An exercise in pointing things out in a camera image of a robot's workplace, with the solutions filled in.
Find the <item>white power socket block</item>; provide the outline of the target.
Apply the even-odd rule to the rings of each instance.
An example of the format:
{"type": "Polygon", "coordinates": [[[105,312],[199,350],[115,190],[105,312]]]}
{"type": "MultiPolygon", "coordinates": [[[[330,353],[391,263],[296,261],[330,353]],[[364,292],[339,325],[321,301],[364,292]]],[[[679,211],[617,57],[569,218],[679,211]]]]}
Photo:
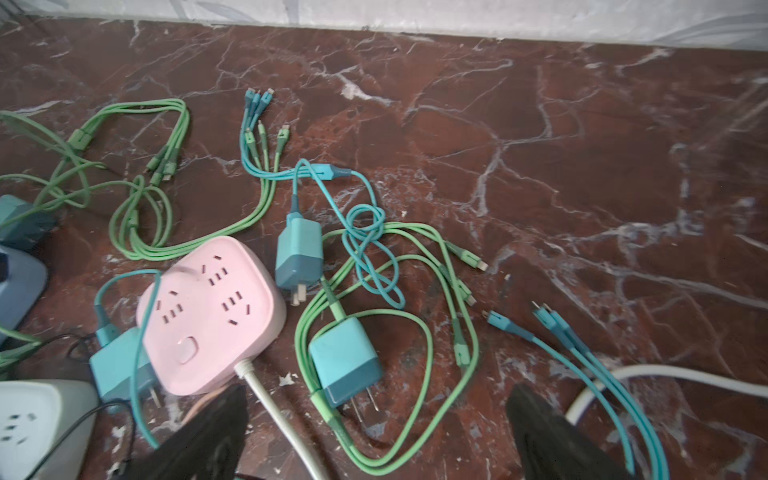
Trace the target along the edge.
{"type": "MultiPolygon", "coordinates": [[[[75,380],[1,383],[1,477],[24,479],[81,416],[98,405],[95,388],[75,380]]],[[[79,476],[94,417],[85,420],[36,473],[37,479],[79,476]]]]}

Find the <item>green charger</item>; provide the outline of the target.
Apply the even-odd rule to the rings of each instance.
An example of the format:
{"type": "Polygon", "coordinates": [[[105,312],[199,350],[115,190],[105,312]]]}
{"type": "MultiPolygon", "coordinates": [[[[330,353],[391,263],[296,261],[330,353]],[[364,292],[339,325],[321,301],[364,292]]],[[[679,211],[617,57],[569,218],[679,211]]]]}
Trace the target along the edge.
{"type": "Polygon", "coordinates": [[[56,226],[55,217],[10,194],[1,197],[1,244],[31,251],[56,226]]]}

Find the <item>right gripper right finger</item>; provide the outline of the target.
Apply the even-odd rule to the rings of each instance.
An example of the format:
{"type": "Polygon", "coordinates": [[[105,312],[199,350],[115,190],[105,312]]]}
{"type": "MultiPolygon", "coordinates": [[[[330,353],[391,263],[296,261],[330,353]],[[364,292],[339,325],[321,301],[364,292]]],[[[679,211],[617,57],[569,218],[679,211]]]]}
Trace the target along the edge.
{"type": "Polygon", "coordinates": [[[529,386],[516,385],[505,410],[525,479],[633,477],[529,386]]]}

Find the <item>teal charger plug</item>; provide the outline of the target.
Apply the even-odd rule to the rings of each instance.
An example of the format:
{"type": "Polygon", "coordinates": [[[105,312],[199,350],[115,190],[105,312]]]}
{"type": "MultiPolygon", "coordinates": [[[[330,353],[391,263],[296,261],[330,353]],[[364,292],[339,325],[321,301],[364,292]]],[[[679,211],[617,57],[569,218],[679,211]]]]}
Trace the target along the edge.
{"type": "MultiPolygon", "coordinates": [[[[129,383],[135,371],[133,362],[139,345],[139,333],[138,327],[119,332],[112,324],[96,331],[100,349],[90,357],[89,365],[103,402],[130,399],[129,383]]],[[[138,393],[148,394],[158,381],[144,349],[140,351],[135,372],[138,393]]]]}
{"type": "Polygon", "coordinates": [[[321,225],[298,211],[289,213],[278,238],[275,281],[291,293],[293,306],[305,302],[308,289],[320,281],[323,261],[321,225]]]}

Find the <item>teal chargers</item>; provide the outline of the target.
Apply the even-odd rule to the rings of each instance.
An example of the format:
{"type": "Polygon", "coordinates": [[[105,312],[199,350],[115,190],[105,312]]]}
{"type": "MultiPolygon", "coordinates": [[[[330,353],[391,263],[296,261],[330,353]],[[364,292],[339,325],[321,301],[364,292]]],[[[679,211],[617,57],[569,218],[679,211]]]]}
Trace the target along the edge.
{"type": "Polygon", "coordinates": [[[383,368],[362,323],[349,317],[313,340],[309,353],[320,387],[311,395],[319,411],[351,403],[358,423],[364,421],[355,397],[365,391],[375,409],[370,387],[383,377],[383,368]]]}

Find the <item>pink power socket block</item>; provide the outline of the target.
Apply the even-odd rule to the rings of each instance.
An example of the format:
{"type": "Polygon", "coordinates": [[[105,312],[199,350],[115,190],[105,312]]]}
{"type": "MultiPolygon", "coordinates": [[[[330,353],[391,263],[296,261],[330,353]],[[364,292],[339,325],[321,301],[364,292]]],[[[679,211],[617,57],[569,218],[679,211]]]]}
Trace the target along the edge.
{"type": "Polygon", "coordinates": [[[176,396],[219,388],[236,364],[280,334],[286,303],[261,260],[220,236],[176,262],[140,297],[136,321],[162,387],[176,396]]]}

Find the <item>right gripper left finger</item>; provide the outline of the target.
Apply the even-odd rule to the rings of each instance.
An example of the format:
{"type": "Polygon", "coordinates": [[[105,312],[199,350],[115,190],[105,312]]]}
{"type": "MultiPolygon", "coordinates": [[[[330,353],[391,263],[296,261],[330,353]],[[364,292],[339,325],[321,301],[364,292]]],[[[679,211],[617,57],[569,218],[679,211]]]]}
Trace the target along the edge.
{"type": "Polygon", "coordinates": [[[234,479],[245,447],[247,394],[228,386],[151,454],[119,479],[234,479]]]}

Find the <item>blue power socket block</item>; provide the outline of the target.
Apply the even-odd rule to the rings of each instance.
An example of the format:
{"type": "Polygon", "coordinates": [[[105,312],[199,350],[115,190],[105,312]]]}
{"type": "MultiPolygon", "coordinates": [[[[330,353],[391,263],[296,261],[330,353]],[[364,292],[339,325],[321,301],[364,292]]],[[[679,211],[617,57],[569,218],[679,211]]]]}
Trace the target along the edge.
{"type": "Polygon", "coordinates": [[[30,254],[1,246],[1,327],[15,330],[42,294],[45,265],[30,254]]]}

